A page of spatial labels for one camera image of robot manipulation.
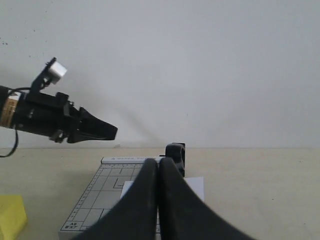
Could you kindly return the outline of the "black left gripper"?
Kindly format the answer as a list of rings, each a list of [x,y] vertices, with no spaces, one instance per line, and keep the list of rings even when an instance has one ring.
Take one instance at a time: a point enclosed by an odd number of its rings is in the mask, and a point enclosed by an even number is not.
[[[113,141],[118,128],[98,119],[85,108],[76,109],[69,96],[57,93],[25,93],[16,91],[19,100],[14,112],[14,128],[18,131],[48,137],[56,143],[67,139],[70,144],[84,141]]]

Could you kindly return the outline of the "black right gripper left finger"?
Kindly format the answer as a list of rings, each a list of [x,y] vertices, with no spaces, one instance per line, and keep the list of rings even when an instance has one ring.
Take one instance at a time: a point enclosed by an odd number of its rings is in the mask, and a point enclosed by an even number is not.
[[[158,211],[158,165],[144,161],[134,182],[119,202],[74,240],[154,240]]]

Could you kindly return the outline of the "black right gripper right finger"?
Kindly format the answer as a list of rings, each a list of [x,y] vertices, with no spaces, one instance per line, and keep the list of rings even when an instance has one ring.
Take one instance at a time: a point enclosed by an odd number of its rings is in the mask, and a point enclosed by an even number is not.
[[[186,183],[174,161],[158,168],[158,213],[163,240],[252,240],[211,210]]]

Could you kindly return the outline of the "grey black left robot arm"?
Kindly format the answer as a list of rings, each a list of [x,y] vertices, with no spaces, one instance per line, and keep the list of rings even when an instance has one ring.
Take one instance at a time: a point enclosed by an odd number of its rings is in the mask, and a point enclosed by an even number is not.
[[[117,127],[76,109],[67,94],[13,91],[0,88],[0,125],[51,141],[75,144],[84,141],[113,141]]]

